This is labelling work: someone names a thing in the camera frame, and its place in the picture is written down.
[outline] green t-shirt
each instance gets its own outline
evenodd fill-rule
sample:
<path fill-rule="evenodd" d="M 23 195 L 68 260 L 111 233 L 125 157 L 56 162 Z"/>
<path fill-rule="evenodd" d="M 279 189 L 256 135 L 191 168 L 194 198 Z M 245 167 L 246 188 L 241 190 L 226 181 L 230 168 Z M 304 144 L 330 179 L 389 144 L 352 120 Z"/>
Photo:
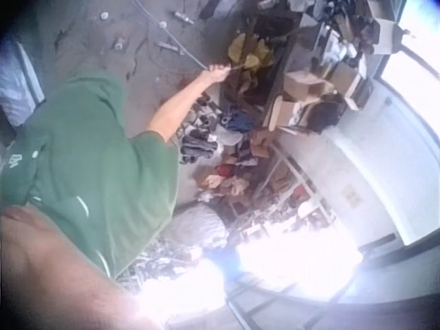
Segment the green t-shirt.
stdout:
<path fill-rule="evenodd" d="M 178 153 L 156 133 L 128 139 L 122 88 L 105 73 L 62 86 L 28 119 L 1 174 L 2 206 L 30 202 L 110 277 L 171 219 Z"/>

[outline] blue cloth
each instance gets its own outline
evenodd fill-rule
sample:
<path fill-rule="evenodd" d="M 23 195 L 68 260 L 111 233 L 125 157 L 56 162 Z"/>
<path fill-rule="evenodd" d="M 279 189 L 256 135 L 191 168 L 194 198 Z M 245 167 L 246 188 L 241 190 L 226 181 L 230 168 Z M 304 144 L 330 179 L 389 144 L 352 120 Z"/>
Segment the blue cloth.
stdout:
<path fill-rule="evenodd" d="M 228 115 L 222 118 L 222 126 L 228 131 L 247 133 L 254 128 L 254 122 L 237 106 L 231 105 Z"/>

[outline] shoe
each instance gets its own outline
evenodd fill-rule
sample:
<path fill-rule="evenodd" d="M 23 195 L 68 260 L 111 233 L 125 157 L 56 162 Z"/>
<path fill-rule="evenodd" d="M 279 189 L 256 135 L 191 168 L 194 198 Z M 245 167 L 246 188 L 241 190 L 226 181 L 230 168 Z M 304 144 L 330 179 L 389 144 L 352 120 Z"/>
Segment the shoe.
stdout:
<path fill-rule="evenodd" d="M 204 157 L 208 160 L 214 155 L 214 151 L 203 150 L 200 148 L 190 148 L 188 146 L 181 147 L 180 153 L 183 156 Z"/>
<path fill-rule="evenodd" d="M 196 149 L 214 152 L 219 147 L 219 144 L 217 142 L 208 142 L 208 141 L 199 140 L 190 135 L 184 136 L 184 138 L 181 140 L 182 140 L 182 146 L 186 146 L 188 148 L 196 148 Z"/>

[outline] person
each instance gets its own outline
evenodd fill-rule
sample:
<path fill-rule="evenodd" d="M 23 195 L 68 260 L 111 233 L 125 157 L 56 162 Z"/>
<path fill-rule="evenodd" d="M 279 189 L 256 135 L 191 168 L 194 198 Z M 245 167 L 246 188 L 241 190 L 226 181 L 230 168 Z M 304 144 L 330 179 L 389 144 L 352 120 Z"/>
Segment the person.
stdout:
<path fill-rule="evenodd" d="M 178 152 L 167 142 L 229 72 L 210 66 L 133 139 L 121 85 L 105 72 L 73 77 L 27 119 L 0 177 L 1 285 L 29 322 L 160 329 L 111 279 L 171 219 Z"/>

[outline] workbench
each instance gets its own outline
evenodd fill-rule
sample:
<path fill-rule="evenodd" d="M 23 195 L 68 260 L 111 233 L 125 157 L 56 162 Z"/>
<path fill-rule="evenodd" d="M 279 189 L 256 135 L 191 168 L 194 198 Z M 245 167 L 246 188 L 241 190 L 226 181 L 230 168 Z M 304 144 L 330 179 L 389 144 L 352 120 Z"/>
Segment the workbench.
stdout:
<path fill-rule="evenodd" d="M 263 125 L 265 119 L 270 115 L 275 98 L 283 92 L 284 73 L 292 61 L 292 50 L 296 44 L 300 21 L 303 17 L 302 12 L 292 12 L 286 5 L 287 1 L 284 0 L 280 1 L 275 8 L 261 10 L 255 4 L 247 14 L 247 30 L 245 32 L 239 66 L 244 65 L 248 55 L 254 50 L 252 49 L 253 36 L 255 34 L 262 35 L 262 27 L 265 21 L 277 19 L 285 22 L 285 25 L 290 25 L 287 33 L 284 33 L 286 36 L 285 46 L 280 51 L 281 54 L 274 54 L 274 64 L 267 73 L 265 84 L 271 87 L 262 93 L 264 94 L 261 96 L 264 99 L 263 104 L 255 104 L 250 98 L 239 93 L 239 85 L 243 81 L 243 73 L 245 71 L 243 68 L 234 72 L 225 84 L 227 98 L 239 104 L 259 127 Z"/>

